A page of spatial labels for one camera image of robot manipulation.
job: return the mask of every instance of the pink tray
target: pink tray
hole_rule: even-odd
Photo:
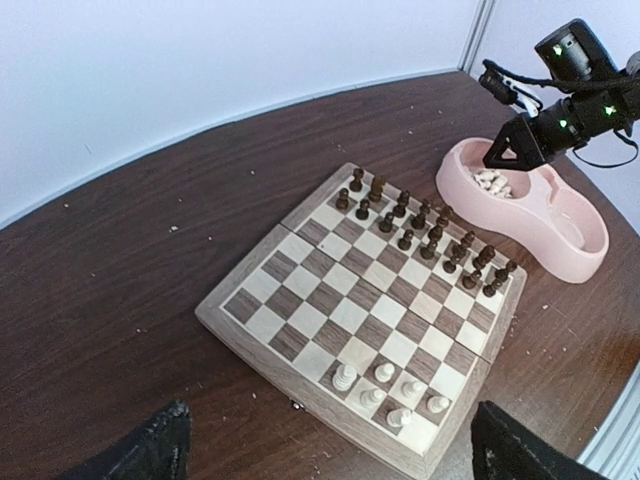
[[[468,138],[447,153],[436,175],[444,201],[468,222],[521,243],[560,280],[589,280],[609,249],[609,233],[598,211],[548,165],[526,173],[501,170],[513,198],[490,195],[473,174],[485,168],[482,157],[491,143]]]

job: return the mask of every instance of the folding chessboard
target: folding chessboard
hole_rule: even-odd
[[[419,248],[427,227],[415,231],[411,248],[398,239],[419,202],[411,198],[391,232],[379,221],[400,191],[386,185],[367,220],[355,216],[373,176],[350,192],[347,210],[335,206],[355,165],[346,164],[277,225],[196,309],[200,321],[229,348],[308,412],[390,466],[416,479],[428,478],[453,440],[497,356],[526,280],[518,268],[493,297],[481,289],[507,258],[499,252],[472,290],[462,275],[484,246],[474,243],[453,274],[443,262],[466,233],[450,222],[435,257]],[[380,383],[377,366],[395,365],[391,381]],[[332,378],[340,364],[358,378],[345,392]],[[420,380],[424,395],[407,397],[402,385]],[[360,395],[380,388],[382,404],[364,407]],[[427,408],[434,395],[450,407],[437,415]],[[387,414],[411,409],[411,422],[390,427]]]

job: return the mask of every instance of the dark wooden table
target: dark wooden table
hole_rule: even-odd
[[[291,409],[193,311],[342,163],[436,197],[447,150],[509,115],[461,73],[350,91],[193,137],[0,232],[0,477],[60,472],[184,399],[192,479],[401,478]],[[601,212],[611,249],[593,279],[567,285],[479,232],[529,272],[480,397],[576,456],[638,360],[640,241],[573,165],[556,167]],[[471,477],[468,427],[435,478]]]

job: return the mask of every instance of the wooden tabletop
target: wooden tabletop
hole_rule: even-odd
[[[191,479],[402,478],[294,411],[194,309],[344,162],[437,198],[447,150],[510,115],[462,73],[354,90],[210,130],[0,232],[0,477],[51,476],[183,399]],[[555,166],[600,211],[611,248],[568,285],[476,229],[529,273],[480,398],[577,456],[638,361],[640,241],[580,171]],[[468,420],[434,478],[470,478],[470,458]]]

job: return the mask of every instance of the white pawn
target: white pawn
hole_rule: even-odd
[[[387,423],[390,427],[404,427],[411,423],[411,410],[408,408],[398,408],[392,410],[387,415]]]
[[[360,402],[365,407],[375,407],[376,405],[380,405],[382,400],[384,400],[384,392],[379,388],[373,388],[371,390],[365,390],[360,395]]]
[[[393,377],[395,371],[396,367],[394,367],[393,364],[385,363],[376,368],[374,376],[380,383],[387,383],[389,380],[391,380],[391,377]]]
[[[449,408],[451,402],[447,397],[431,397],[427,400],[427,408],[433,414],[438,414],[444,412],[447,408]]]
[[[358,378],[358,372],[353,365],[340,365],[331,383],[339,392],[346,392]]]
[[[422,382],[404,382],[402,384],[402,393],[407,397],[422,394],[427,386]]]

